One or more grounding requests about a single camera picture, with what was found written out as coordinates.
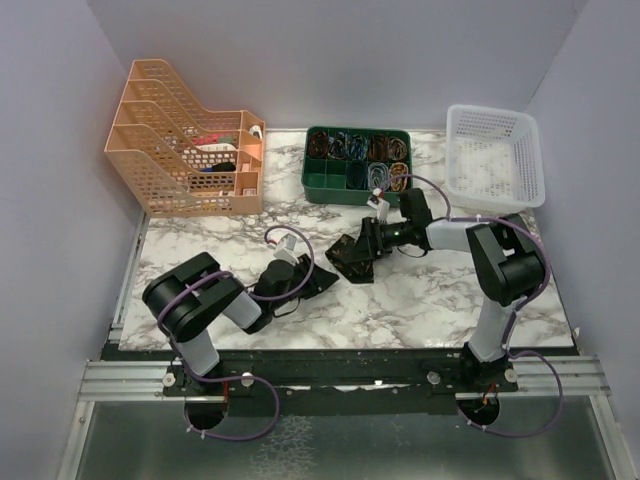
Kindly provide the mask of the black floral necktie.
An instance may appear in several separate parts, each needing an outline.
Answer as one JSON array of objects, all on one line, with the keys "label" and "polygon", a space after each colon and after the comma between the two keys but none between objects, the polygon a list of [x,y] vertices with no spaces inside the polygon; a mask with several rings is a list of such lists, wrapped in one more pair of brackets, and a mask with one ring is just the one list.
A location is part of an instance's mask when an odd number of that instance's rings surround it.
[{"label": "black floral necktie", "polygon": [[325,257],[351,284],[373,284],[373,264],[353,259],[355,244],[352,236],[343,234],[327,249]]}]

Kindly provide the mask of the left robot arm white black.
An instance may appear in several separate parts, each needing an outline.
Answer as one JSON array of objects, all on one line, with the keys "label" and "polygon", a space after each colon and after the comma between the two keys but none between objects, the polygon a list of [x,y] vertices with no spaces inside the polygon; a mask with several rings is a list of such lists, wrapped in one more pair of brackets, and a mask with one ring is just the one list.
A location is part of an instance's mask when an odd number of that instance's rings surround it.
[{"label": "left robot arm white black", "polygon": [[209,253],[200,253],[151,281],[144,304],[155,317],[170,346],[189,367],[186,382],[206,395],[220,385],[220,356],[208,327],[219,316],[247,334],[256,333],[279,316],[278,310],[296,301],[312,299],[333,286],[339,277],[311,261],[307,254],[294,264],[271,261],[249,292],[235,277],[223,272]]}]

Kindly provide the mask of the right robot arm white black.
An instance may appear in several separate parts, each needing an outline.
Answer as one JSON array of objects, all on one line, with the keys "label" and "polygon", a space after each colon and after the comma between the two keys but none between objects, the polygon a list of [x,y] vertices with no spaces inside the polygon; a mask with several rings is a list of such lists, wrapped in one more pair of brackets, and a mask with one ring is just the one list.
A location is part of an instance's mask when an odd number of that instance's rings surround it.
[{"label": "right robot arm white black", "polygon": [[467,343],[474,358],[460,365],[459,378],[467,389],[481,391],[495,379],[492,362],[506,356],[517,312],[549,281],[547,258],[518,214],[436,220],[418,188],[402,193],[399,207],[402,222],[364,218],[360,235],[343,260],[369,267],[405,245],[417,246],[425,253],[451,250],[470,254],[484,299],[475,332]]}]

